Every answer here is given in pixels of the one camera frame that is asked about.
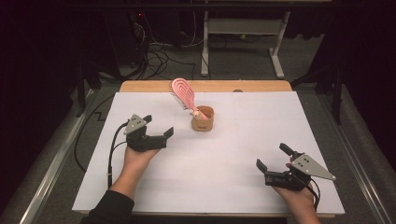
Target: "sleeve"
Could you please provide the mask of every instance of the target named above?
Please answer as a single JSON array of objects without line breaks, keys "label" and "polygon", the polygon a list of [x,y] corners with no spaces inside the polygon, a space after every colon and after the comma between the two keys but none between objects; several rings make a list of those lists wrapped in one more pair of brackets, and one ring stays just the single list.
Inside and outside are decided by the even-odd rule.
[{"label": "sleeve", "polygon": [[108,190],[99,204],[81,220],[80,224],[129,224],[133,208],[134,200],[116,191]]}]

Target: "white board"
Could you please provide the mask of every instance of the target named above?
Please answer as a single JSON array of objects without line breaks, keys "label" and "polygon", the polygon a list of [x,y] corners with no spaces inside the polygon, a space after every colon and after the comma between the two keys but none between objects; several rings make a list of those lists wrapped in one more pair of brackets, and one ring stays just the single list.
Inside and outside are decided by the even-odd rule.
[{"label": "white board", "polygon": [[[309,127],[296,92],[196,92],[196,105],[215,110],[211,132],[191,128],[190,111],[183,110],[167,92],[118,92],[114,98],[73,210],[93,209],[107,189],[107,163],[115,131],[132,114],[152,116],[148,135],[174,135],[151,161],[135,195],[135,212],[165,214],[287,214],[280,196],[264,185],[256,167],[288,170],[285,143],[326,164]],[[125,141],[120,132],[117,143]],[[125,145],[113,155],[113,181],[120,174]],[[315,178],[321,199],[319,214],[344,214],[330,180]]]}]

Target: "dark background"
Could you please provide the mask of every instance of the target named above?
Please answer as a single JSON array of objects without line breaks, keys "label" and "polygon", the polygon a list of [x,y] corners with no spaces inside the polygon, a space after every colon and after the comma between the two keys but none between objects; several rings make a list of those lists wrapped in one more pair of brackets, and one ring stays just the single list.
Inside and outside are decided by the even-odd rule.
[{"label": "dark background", "polygon": [[[366,4],[375,6],[354,11],[291,13],[285,37],[303,34],[305,38],[311,38],[326,34],[311,72],[329,64],[335,69],[321,72],[307,81],[324,83],[331,91],[336,68],[342,67],[344,83],[356,107],[395,168],[396,16],[391,11],[394,7],[389,6],[390,2],[368,1]],[[4,180],[0,212],[73,104],[69,93],[77,84],[78,68],[82,67],[83,78],[90,80],[96,88],[98,71],[108,71],[115,77],[119,75],[120,52],[111,46],[115,36],[110,31],[114,27],[108,25],[117,23],[117,20],[124,21],[126,15],[72,14],[61,10],[57,4],[44,0],[8,0],[0,6],[3,143],[0,164],[1,179]],[[191,34],[191,20],[183,20],[191,17],[189,13],[167,11],[150,15],[148,12],[160,35],[174,41],[175,45],[179,29]],[[230,16],[222,12],[211,13]],[[276,13],[269,12],[265,17]],[[235,12],[233,16],[262,17],[245,12]],[[197,13],[197,21],[202,21],[202,17],[203,13]],[[197,26],[202,27],[202,24],[198,22]],[[120,49],[131,47],[135,52],[133,36],[123,44]]]}]

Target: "table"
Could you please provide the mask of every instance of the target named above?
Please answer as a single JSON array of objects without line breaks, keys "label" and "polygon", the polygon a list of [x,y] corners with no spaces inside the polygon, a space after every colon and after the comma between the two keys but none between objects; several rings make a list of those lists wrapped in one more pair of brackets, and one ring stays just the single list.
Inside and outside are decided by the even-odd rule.
[{"label": "table", "polygon": [[[191,129],[191,115],[169,96],[170,81],[127,81],[122,84],[78,191],[74,211],[88,212],[105,192],[108,151],[115,130],[132,113],[141,117],[150,113],[153,121],[148,124],[149,135],[162,134],[170,126],[174,126],[175,134],[142,177],[135,197],[135,214],[289,215],[281,198],[270,187],[264,186],[263,174],[255,167],[256,159],[261,159],[273,171],[286,170],[284,163],[288,156],[278,149],[282,141],[295,150],[303,150],[326,167],[290,84],[282,80],[190,83],[196,91],[195,103],[208,103],[215,108],[211,132],[197,133]],[[125,136],[120,134],[117,142],[124,139]],[[113,181],[120,173],[122,161],[123,150],[116,150]],[[317,182],[322,191],[318,214],[321,217],[344,214],[332,182],[323,179],[317,179]]]},{"label": "table", "polygon": [[[331,2],[332,0],[277,0],[277,2]],[[271,2],[269,0],[233,0],[232,2]],[[276,77],[284,79],[285,75],[277,56],[280,44],[285,34],[289,21],[290,12],[285,11],[283,18],[279,20],[252,20],[252,19],[210,19],[206,11],[204,16],[204,46],[201,60],[201,76],[206,77],[209,74],[209,48],[207,39],[209,34],[237,34],[237,35],[276,35],[276,44],[269,48],[269,54],[273,63]]]}]

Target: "black cable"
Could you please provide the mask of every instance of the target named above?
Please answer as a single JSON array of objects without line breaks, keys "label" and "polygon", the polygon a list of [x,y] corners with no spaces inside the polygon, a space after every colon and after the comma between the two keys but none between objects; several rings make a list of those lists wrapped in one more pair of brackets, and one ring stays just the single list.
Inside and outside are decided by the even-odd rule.
[{"label": "black cable", "polygon": [[77,146],[78,146],[79,138],[81,137],[82,131],[84,130],[85,125],[87,124],[87,122],[88,122],[88,120],[91,118],[91,116],[96,112],[96,110],[97,110],[101,105],[103,105],[106,101],[108,101],[109,99],[111,99],[111,98],[113,98],[113,97],[114,97],[114,94],[111,95],[111,96],[109,96],[109,97],[107,97],[102,103],[100,103],[100,104],[91,112],[91,114],[84,120],[84,123],[82,124],[82,127],[81,127],[81,128],[79,129],[79,131],[78,131],[76,143],[75,143],[75,146],[74,146],[74,157],[75,157],[75,160],[76,160],[77,165],[79,166],[79,168],[81,169],[81,171],[84,172],[84,173],[86,173],[87,170],[86,170],[84,167],[82,167],[81,163],[80,163],[79,160],[78,160],[78,156],[77,156]]},{"label": "black cable", "polygon": [[102,119],[102,112],[94,112],[93,114],[98,115],[98,119],[96,121],[106,121],[106,119]]},{"label": "black cable", "polygon": [[[166,60],[165,58],[162,58],[160,55],[158,55],[158,54],[155,53],[155,52],[150,52],[150,53],[157,55],[157,58],[161,61],[161,64],[158,65],[158,68],[157,68],[157,70],[155,70],[155,71],[154,71],[152,68],[149,67],[149,69],[151,69],[154,73],[151,74],[151,75],[149,75],[148,77],[142,78],[142,79],[144,79],[144,80],[147,80],[147,79],[149,79],[149,78],[151,78],[151,77],[155,77],[155,76],[159,75],[159,74],[160,74],[161,72],[163,72],[163,71],[166,69],[166,67],[168,66],[167,60]],[[164,65],[164,69],[163,69],[161,72],[159,72],[160,68],[162,68],[163,65]]]},{"label": "black cable", "polygon": [[319,196],[314,192],[314,190],[311,187],[309,187],[309,185],[306,185],[305,182],[301,180],[298,176],[294,175],[293,177],[295,177],[299,182],[301,182],[314,195],[315,197],[314,207],[315,207],[315,211],[317,211],[320,200]]},{"label": "black cable", "polygon": [[207,74],[209,75],[209,80],[212,80],[212,75],[211,75],[211,73],[210,73],[209,64],[207,64],[207,62],[206,62],[206,60],[205,60],[203,54],[201,54],[201,59],[202,59],[202,61],[206,64],[206,67],[207,67]]},{"label": "black cable", "polygon": [[120,130],[123,127],[126,127],[126,125],[128,124],[128,121],[121,124],[121,126],[116,130],[116,133],[114,134],[113,137],[113,142],[111,143],[111,149],[110,149],[110,155],[108,156],[108,166],[107,166],[107,186],[110,189],[111,185],[113,184],[113,167],[111,166],[111,159],[113,158],[113,152],[114,149],[116,149],[116,147],[114,147],[116,140],[117,140],[117,135],[119,135]]},{"label": "black cable", "polygon": [[310,78],[315,78],[315,76],[317,76],[318,74],[320,74],[320,73],[322,73],[322,72],[324,72],[324,71],[326,71],[327,69],[330,69],[330,68],[332,68],[332,67],[333,67],[333,64],[332,64],[332,63],[327,64],[326,66],[323,66],[323,67],[319,68],[318,70],[315,70],[315,71],[313,71],[313,72],[311,72],[311,73],[305,74],[305,75],[302,76],[302,77],[299,77],[299,78],[297,78],[297,79],[294,79],[294,80],[290,83],[290,85],[291,85],[292,88],[295,88],[295,87],[297,87],[298,85],[300,85],[301,83],[304,83],[304,82],[306,82],[307,80],[309,81]]},{"label": "black cable", "polygon": [[139,74],[139,76],[136,78],[136,80],[141,80],[142,77],[146,74],[147,68],[149,68],[149,56],[148,56],[148,54],[149,54],[148,49],[146,49],[145,55],[144,55],[145,56],[144,60],[146,62],[146,68],[145,68],[145,70],[143,72],[141,72]]},{"label": "black cable", "polygon": [[195,63],[182,63],[182,62],[176,61],[176,60],[174,60],[174,59],[171,59],[171,57],[169,57],[169,55],[166,53],[165,46],[163,46],[163,54],[166,55],[166,57],[168,58],[168,60],[171,61],[171,62],[180,63],[180,64],[186,64],[186,65],[192,65],[192,69],[191,69],[191,80],[194,80]]},{"label": "black cable", "polygon": [[213,46],[207,45],[208,48],[210,48],[210,49],[226,49],[227,48],[228,40],[227,40],[227,36],[226,35],[211,35],[211,36],[222,37],[224,39],[224,46],[222,46],[221,48],[215,48]]},{"label": "black cable", "polygon": [[316,182],[315,180],[313,180],[313,179],[311,179],[311,180],[312,180],[312,182],[314,182],[314,184],[317,186],[317,190],[318,190],[318,200],[315,202],[315,208],[318,208],[319,200],[320,200],[320,189],[319,189],[319,186],[318,186],[317,182]]},{"label": "black cable", "polygon": [[[131,80],[131,77],[138,76],[142,72],[145,72],[146,68],[147,68],[147,64],[146,64],[146,61],[143,59],[142,62],[139,63],[139,65],[136,67],[136,69],[134,71],[130,72],[127,75],[123,75],[123,77],[125,77],[126,80]],[[119,78],[116,78],[116,77],[103,76],[100,73],[99,73],[99,78],[101,78],[103,80],[106,80],[106,81],[109,81],[109,82],[120,82],[120,81],[123,81],[123,80],[120,80]]]},{"label": "black cable", "polygon": [[[148,59],[148,68],[151,69],[151,71],[154,71],[151,67],[161,67],[168,62],[168,60],[166,58],[161,57],[157,52],[148,51],[148,53],[151,53],[151,54],[154,54],[157,56],[157,57],[151,57]],[[159,65],[149,64],[149,61],[154,60],[154,59],[160,60],[161,63]]]}]

